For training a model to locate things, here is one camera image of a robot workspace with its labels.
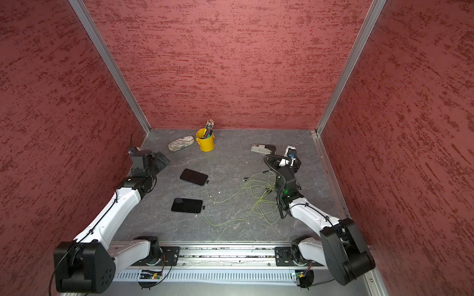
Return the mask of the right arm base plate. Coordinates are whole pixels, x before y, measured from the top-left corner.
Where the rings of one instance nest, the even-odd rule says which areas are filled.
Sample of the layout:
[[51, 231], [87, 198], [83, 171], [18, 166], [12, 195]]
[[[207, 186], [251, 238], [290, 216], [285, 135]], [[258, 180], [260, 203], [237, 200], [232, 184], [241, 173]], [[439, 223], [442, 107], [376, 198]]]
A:
[[321, 267], [322, 264], [302, 257], [297, 247], [276, 247], [275, 261], [277, 266], [299, 266], [309, 267], [310, 265]]

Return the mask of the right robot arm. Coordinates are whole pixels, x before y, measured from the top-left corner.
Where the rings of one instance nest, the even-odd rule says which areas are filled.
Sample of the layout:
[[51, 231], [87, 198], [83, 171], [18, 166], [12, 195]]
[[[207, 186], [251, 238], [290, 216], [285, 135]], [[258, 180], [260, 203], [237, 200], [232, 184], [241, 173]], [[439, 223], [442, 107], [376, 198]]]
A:
[[266, 155], [264, 163], [275, 174], [276, 205], [280, 218], [293, 217], [313, 230], [293, 245], [293, 260], [314, 261], [325, 266], [342, 286], [376, 267], [375, 259], [357, 224], [337, 218], [312, 205], [301, 193], [295, 178], [301, 162], [297, 157]]

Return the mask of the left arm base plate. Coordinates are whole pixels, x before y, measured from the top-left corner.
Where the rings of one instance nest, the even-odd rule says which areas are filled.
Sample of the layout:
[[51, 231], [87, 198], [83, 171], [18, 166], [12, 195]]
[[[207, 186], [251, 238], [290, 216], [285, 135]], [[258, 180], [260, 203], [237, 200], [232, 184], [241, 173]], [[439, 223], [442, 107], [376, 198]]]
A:
[[152, 249], [147, 257], [135, 262], [132, 266], [144, 266], [147, 268], [176, 266], [179, 254], [180, 247], [161, 246], [157, 249]]

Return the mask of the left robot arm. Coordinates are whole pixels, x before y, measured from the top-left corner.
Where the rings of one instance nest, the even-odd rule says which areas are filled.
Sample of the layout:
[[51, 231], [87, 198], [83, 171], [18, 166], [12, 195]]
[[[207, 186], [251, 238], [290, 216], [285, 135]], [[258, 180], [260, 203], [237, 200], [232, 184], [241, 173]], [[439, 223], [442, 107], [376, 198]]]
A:
[[170, 163], [160, 152], [132, 147], [129, 154], [130, 175], [115, 188], [107, 205], [72, 241], [61, 242], [56, 247], [50, 290], [101, 294], [116, 274], [137, 261], [159, 268], [165, 266], [165, 255], [155, 236], [139, 236], [124, 244], [112, 243], [128, 214], [154, 189], [158, 173]]

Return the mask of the pink-edged smartphone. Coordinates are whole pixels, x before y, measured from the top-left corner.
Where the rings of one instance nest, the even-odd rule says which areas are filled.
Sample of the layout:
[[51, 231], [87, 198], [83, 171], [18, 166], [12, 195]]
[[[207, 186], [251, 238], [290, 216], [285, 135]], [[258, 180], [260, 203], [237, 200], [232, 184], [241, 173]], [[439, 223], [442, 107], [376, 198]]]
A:
[[202, 210], [202, 200], [175, 198], [172, 204], [172, 212], [195, 213], [198, 214]]

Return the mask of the blue-edged smartphone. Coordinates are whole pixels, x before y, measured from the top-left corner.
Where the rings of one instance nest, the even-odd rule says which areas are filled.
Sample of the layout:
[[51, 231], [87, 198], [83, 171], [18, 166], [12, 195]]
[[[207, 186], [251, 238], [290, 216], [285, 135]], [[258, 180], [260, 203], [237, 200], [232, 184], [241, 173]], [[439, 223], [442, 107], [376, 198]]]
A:
[[198, 186], [204, 186], [208, 181], [208, 175], [186, 168], [181, 173], [180, 179]]

